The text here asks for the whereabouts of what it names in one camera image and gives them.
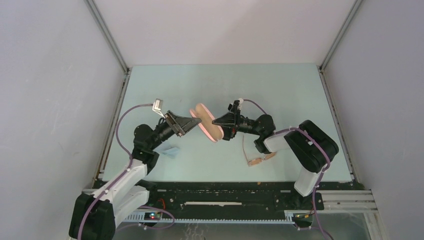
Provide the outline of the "pink glasses case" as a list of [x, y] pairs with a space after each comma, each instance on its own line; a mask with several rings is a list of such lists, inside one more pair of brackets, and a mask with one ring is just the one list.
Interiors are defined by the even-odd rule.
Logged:
[[198, 126], [209, 140], [216, 143], [223, 139], [224, 131], [222, 127], [213, 124], [215, 117], [203, 103], [198, 103], [195, 108], [190, 108], [189, 113], [193, 118], [201, 119]]

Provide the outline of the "light blue cleaning cloth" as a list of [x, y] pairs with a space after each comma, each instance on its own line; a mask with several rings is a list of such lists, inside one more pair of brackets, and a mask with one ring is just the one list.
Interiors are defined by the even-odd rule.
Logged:
[[180, 153], [180, 148], [177, 146], [170, 145], [168, 143], [163, 143], [160, 146], [156, 147], [155, 151], [158, 152], [160, 155], [175, 159]]

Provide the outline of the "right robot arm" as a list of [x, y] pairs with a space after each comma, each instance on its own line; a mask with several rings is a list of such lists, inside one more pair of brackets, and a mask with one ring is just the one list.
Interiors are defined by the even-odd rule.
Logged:
[[277, 131], [273, 117], [267, 113], [256, 119], [243, 116], [242, 103], [242, 99], [235, 100], [228, 106], [227, 113], [213, 119], [211, 124], [222, 129], [222, 138], [226, 141], [238, 132], [257, 136], [253, 143], [261, 154], [272, 154], [288, 146], [301, 164], [290, 201], [295, 208], [304, 209], [311, 202], [310, 194], [318, 188], [339, 153], [338, 145], [311, 120]]

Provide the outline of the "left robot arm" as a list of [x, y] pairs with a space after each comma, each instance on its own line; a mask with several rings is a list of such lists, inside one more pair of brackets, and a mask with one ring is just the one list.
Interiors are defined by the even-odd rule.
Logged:
[[167, 111], [155, 128], [141, 124], [134, 129], [129, 163], [113, 179], [93, 193], [81, 193], [74, 205], [69, 236], [76, 240], [111, 240], [117, 226], [135, 209], [153, 208], [158, 194], [140, 181], [153, 170], [159, 153], [155, 149], [172, 136], [184, 136], [202, 122], [197, 117]]

